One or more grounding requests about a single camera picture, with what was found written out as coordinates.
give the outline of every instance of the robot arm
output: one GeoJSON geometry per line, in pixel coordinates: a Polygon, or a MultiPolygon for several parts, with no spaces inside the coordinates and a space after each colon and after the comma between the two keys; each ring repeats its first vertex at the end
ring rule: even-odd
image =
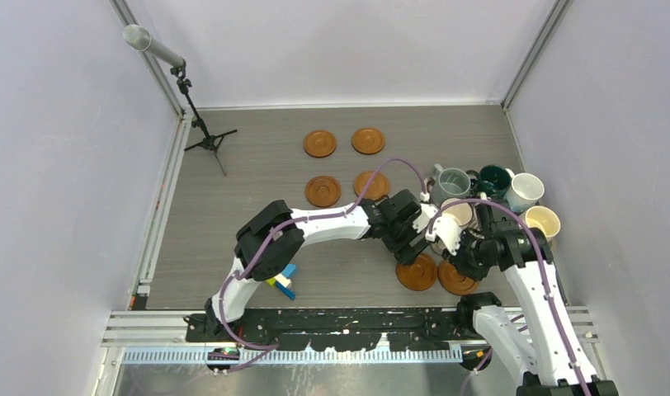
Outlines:
{"type": "MultiPolygon", "coordinates": [[[[252,272],[243,279],[233,279],[225,291],[223,307],[227,323],[243,316],[245,306],[257,287],[267,279],[281,273],[296,252],[303,246],[334,239],[381,238],[394,254],[397,262],[409,265],[433,242],[442,241],[446,246],[443,257],[450,259],[457,271],[479,281],[488,274],[491,266],[499,266],[515,291],[527,325],[531,330],[532,344],[527,342],[500,308],[500,301],[491,293],[467,295],[457,306],[456,317],[462,331],[479,334],[494,349],[494,353],[510,370],[517,384],[517,394],[555,394],[554,390],[575,393],[581,380],[575,365],[580,365],[584,383],[593,396],[617,395],[614,383],[599,381],[597,372],[582,351],[565,307],[555,303],[561,329],[557,328],[545,296],[539,265],[545,266],[552,293],[558,296],[558,285],[553,257],[543,234],[533,229],[544,256],[537,261],[529,241],[517,224],[502,219],[495,221],[490,209],[477,209],[482,235],[461,231],[453,218],[445,215],[427,225],[437,211],[427,203],[419,204],[410,191],[403,190],[391,198],[375,203],[362,200],[347,213],[351,206],[326,210],[292,210],[283,200],[269,204],[260,214],[246,224],[236,236],[233,267],[229,276],[243,271],[255,257],[258,249],[278,224],[293,219],[304,219],[284,227],[257,260],[252,272]],[[320,215],[342,216],[315,219],[320,215]],[[562,337],[567,337],[573,348],[575,360],[569,357],[562,337]]],[[[219,294],[207,302],[206,312],[211,327],[220,328],[219,294]]]]}
{"type": "MultiPolygon", "coordinates": [[[[299,217],[306,217],[308,219],[320,214],[329,215],[344,213],[348,207],[349,206],[343,206],[340,208],[325,210],[292,210],[290,217],[292,219],[298,219],[299,217]]],[[[287,233],[290,235],[289,238],[293,238],[293,240],[281,247],[283,252],[282,254],[275,254],[276,251],[272,251],[273,247],[270,247],[270,252],[265,252],[265,255],[271,253],[273,256],[271,259],[271,271],[265,271],[262,268],[257,273],[257,280],[254,277],[255,275],[253,275],[252,278],[245,278],[241,280],[235,279],[228,284],[224,296],[224,312],[226,321],[230,323],[240,319],[243,316],[246,304],[250,300],[250,297],[252,297],[252,295],[255,293],[255,290],[257,290],[257,287],[262,283],[261,281],[269,279],[283,271],[284,266],[289,263],[295,254],[295,245],[298,245],[297,248],[301,248],[313,243],[325,242],[333,239],[361,239],[371,227],[368,219],[369,218],[367,217],[364,209],[362,209],[361,206],[358,206],[350,214],[344,215],[342,217],[336,217],[333,219],[308,220],[296,223],[296,230],[292,229],[287,231],[287,233]]],[[[234,257],[230,274],[233,274],[236,271],[243,271],[244,267],[247,266],[245,261],[244,252],[242,259],[238,256],[234,257]]],[[[211,298],[211,302],[211,305],[215,310],[215,315],[218,318],[218,293],[216,293],[211,298]]]]}
{"type": "MultiPolygon", "coordinates": [[[[324,210],[297,210],[288,208],[283,200],[278,200],[240,229],[236,235],[238,245],[229,276],[236,271],[242,272],[248,266],[260,245],[269,238],[271,229],[290,219],[305,219],[281,230],[281,234],[267,245],[248,277],[229,282],[223,301],[226,322],[241,318],[246,304],[262,281],[281,273],[301,247],[334,239],[380,238],[399,263],[409,265],[430,242],[438,238],[448,241],[452,252],[458,244],[461,230],[453,219],[447,217],[437,220],[439,227],[435,231],[422,236],[436,208],[417,203],[408,190],[376,203],[373,200],[362,200],[354,210],[347,213],[352,205],[324,210]]],[[[206,305],[216,322],[219,318],[219,300],[217,293],[206,305]]]]}

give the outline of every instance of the mug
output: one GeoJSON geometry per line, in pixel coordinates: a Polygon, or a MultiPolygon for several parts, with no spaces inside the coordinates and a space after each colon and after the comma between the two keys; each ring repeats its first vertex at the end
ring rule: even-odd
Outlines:
{"type": "MultiPolygon", "coordinates": [[[[440,208],[443,207],[444,205],[450,204],[454,202],[455,200],[459,200],[459,198],[450,198],[448,200],[445,200],[442,202],[442,205],[440,205],[440,208]]],[[[450,215],[454,218],[454,221],[460,228],[465,228],[469,223],[471,223],[471,220],[474,218],[474,210],[471,208],[471,205],[469,204],[458,204],[454,205],[451,208],[445,209],[444,212],[442,212],[442,215],[450,215]]]]}
{"type": "Polygon", "coordinates": [[[510,205],[510,210],[515,213],[522,213],[534,206],[544,196],[544,183],[539,180],[539,177],[531,173],[515,175],[510,169],[507,169],[507,171],[512,177],[510,188],[505,193],[505,199],[510,205]]]}
{"type": "Polygon", "coordinates": [[[561,220],[553,210],[545,206],[532,206],[520,217],[530,228],[539,229],[546,241],[553,239],[561,230],[561,220]]]}
{"type": "Polygon", "coordinates": [[[475,181],[472,181],[472,191],[475,195],[485,192],[488,197],[495,199],[503,198],[512,182],[510,172],[498,165],[486,165],[481,168],[481,172],[466,171],[466,173],[475,178],[475,181]]]}
{"type": "Polygon", "coordinates": [[[438,208],[445,200],[450,198],[465,198],[471,188],[471,179],[469,175],[461,169],[455,167],[443,168],[442,165],[435,164],[430,171],[435,185],[432,186],[430,198],[432,203],[438,208]]]}

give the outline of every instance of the black bracket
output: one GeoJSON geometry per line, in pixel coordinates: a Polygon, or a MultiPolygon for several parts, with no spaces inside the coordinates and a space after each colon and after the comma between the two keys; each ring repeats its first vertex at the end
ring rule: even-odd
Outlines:
{"type": "MultiPolygon", "coordinates": [[[[600,380],[594,375],[592,382],[587,383],[592,396],[619,396],[614,381],[600,380]]],[[[537,375],[526,372],[522,377],[522,385],[517,387],[517,396],[574,396],[582,395],[579,384],[569,385],[560,381],[558,386],[542,385],[537,375]]]]}
{"type": "Polygon", "coordinates": [[[381,238],[396,262],[409,266],[420,253],[430,245],[413,227],[420,215],[420,204],[409,190],[401,190],[392,197],[385,197],[376,204],[372,200],[362,200],[360,206],[365,211],[371,226],[362,237],[381,238]]]}
{"type": "Polygon", "coordinates": [[[466,337],[481,337],[474,329],[474,311],[489,305],[501,306],[500,299],[491,292],[462,295],[456,303],[454,325],[461,335],[466,337]]]}
{"type": "MultiPolygon", "coordinates": [[[[205,313],[185,317],[186,341],[232,341],[215,316],[209,299],[205,313]]],[[[456,331],[453,319],[441,308],[245,309],[230,327],[247,342],[278,342],[280,351],[303,351],[307,345],[315,351],[369,351],[382,332],[391,351],[436,351],[449,350],[448,341],[468,339],[456,331]]]]}
{"type": "MultiPolygon", "coordinates": [[[[485,205],[478,205],[476,214],[481,230],[470,232],[465,229],[461,234],[461,244],[456,256],[451,257],[448,253],[444,256],[461,275],[481,281],[492,266],[498,266],[500,271],[505,271],[511,266],[523,268],[526,262],[537,260],[524,230],[519,229],[517,223],[506,214],[485,205]]],[[[553,262],[554,257],[544,234],[539,229],[530,231],[539,243],[544,260],[553,262]]]]}
{"type": "MultiPolygon", "coordinates": [[[[275,200],[265,209],[250,219],[235,235],[235,256],[240,259],[243,268],[257,254],[262,243],[269,236],[271,229],[291,219],[291,209],[283,200],[275,200]]],[[[295,225],[288,225],[281,230],[281,236],[267,245],[264,253],[257,260],[248,278],[255,281],[266,281],[286,268],[292,258],[304,244],[304,232],[295,225]]]]}

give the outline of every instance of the white cup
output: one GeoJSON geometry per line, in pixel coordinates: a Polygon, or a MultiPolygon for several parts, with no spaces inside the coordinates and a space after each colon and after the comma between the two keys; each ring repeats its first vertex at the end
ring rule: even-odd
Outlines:
{"type": "MultiPolygon", "coordinates": [[[[448,205],[455,200],[459,200],[459,198],[450,198],[445,200],[442,202],[440,207],[443,208],[445,205],[448,205]]],[[[451,208],[445,209],[445,211],[442,212],[442,215],[450,215],[454,217],[456,224],[461,228],[465,228],[467,225],[469,225],[469,223],[471,223],[471,220],[474,217],[474,210],[471,209],[471,205],[469,204],[458,204],[452,206],[451,208]]]]}
{"type": "Polygon", "coordinates": [[[547,241],[553,239],[561,230],[559,216],[545,206],[532,206],[520,217],[530,228],[538,228],[547,241]]]}
{"type": "Polygon", "coordinates": [[[544,195],[544,183],[531,173],[516,175],[510,169],[506,170],[510,173],[512,182],[505,193],[505,199],[510,205],[510,210],[522,213],[530,209],[544,195]]]}

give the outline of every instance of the wooden saucer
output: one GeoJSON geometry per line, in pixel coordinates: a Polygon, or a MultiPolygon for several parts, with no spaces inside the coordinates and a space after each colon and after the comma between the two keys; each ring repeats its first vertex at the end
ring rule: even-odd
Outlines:
{"type": "MultiPolygon", "coordinates": [[[[364,171],[355,178],[355,194],[357,194],[357,196],[364,190],[364,186],[369,180],[369,177],[371,177],[372,172],[373,171],[364,171]]],[[[389,194],[390,188],[391,185],[389,184],[388,177],[379,171],[376,173],[376,176],[374,176],[374,180],[371,181],[364,197],[369,200],[380,200],[383,196],[389,194]]]]}
{"type": "Polygon", "coordinates": [[[423,291],[432,287],[437,281],[437,264],[425,253],[415,259],[410,266],[396,266],[396,276],[401,285],[413,291],[423,291]]]}
{"type": "Polygon", "coordinates": [[[337,139],[326,130],[314,130],[304,138],[304,150],[315,158],[325,158],[337,147],[337,139]]]}
{"type": "Polygon", "coordinates": [[[311,205],[328,208],[340,199],[340,183],[330,176],[316,176],[306,184],[306,199],[311,205]]]}
{"type": "Polygon", "coordinates": [[[376,154],[386,144],[386,138],[376,128],[362,128],[352,135],[352,147],[365,155],[376,154]]]}
{"type": "Polygon", "coordinates": [[[437,274],[442,287],[453,295],[470,295],[480,285],[479,282],[457,272],[456,268],[447,260],[440,263],[437,274]]]}

